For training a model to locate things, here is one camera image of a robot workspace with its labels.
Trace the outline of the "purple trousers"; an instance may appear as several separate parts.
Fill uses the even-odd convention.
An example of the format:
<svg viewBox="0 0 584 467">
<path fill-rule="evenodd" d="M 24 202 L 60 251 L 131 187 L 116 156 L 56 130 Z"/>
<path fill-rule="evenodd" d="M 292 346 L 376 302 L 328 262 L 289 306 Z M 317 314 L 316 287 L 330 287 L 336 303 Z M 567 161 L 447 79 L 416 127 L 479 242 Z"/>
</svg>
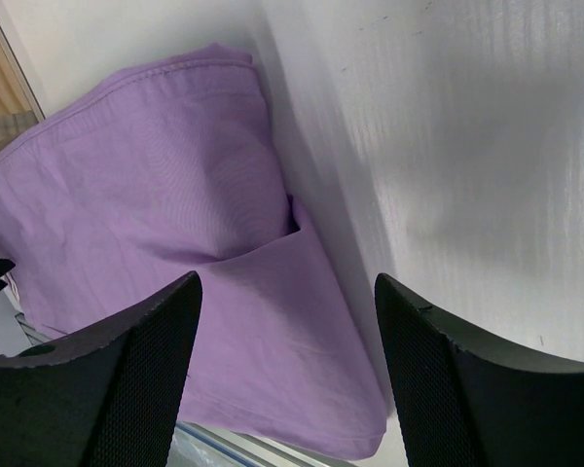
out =
<svg viewBox="0 0 584 467">
<path fill-rule="evenodd" d="M 0 152 L 0 256 L 61 337 L 188 271 L 202 284 L 179 418 L 345 460 L 387 411 L 250 54 L 211 45 L 122 70 Z"/>
</svg>

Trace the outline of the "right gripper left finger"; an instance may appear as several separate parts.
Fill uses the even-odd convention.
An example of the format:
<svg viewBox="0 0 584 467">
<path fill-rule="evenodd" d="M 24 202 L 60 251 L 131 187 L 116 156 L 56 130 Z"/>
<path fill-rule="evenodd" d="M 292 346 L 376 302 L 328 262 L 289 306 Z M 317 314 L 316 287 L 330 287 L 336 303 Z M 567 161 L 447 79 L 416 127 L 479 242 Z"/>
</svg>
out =
<svg viewBox="0 0 584 467">
<path fill-rule="evenodd" d="M 0 355 L 0 466 L 163 466 L 200 319 L 189 272 L 80 331 Z"/>
</svg>

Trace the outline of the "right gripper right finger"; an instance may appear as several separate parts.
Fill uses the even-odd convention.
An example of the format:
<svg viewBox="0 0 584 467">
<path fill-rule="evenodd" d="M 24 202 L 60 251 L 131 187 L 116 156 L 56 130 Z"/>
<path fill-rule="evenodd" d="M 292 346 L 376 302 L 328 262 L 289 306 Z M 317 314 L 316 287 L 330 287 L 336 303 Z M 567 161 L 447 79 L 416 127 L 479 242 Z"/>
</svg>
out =
<svg viewBox="0 0 584 467">
<path fill-rule="evenodd" d="M 584 362 L 504 339 L 391 276 L 375 282 L 412 466 L 584 466 Z"/>
</svg>

